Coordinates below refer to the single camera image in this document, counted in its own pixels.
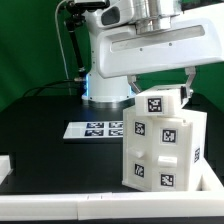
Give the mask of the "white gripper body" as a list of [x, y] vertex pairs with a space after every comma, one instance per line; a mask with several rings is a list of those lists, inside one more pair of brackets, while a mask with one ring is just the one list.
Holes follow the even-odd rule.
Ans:
[[95, 68], [103, 78], [224, 61], [224, 6], [187, 10], [166, 30], [138, 35], [132, 25], [101, 32]]

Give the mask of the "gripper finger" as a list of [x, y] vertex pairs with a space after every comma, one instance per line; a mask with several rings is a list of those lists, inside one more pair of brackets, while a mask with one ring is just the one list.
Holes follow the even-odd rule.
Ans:
[[128, 76], [127, 81], [135, 94], [139, 94], [142, 92], [142, 89], [140, 88], [140, 86], [137, 83], [137, 77], [135, 75]]
[[187, 81], [180, 88], [180, 96], [181, 96], [181, 106], [184, 107], [189, 99], [192, 97], [193, 90], [191, 89], [191, 85], [196, 76], [196, 67], [188, 67], [185, 69], [185, 74], [188, 76]]

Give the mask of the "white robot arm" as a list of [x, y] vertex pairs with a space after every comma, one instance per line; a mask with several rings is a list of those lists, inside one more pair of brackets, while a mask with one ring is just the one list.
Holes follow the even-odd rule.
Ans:
[[115, 106], [136, 75], [224, 61], [224, 2], [183, 10], [180, 0], [109, 0], [87, 12], [91, 70], [83, 98]]

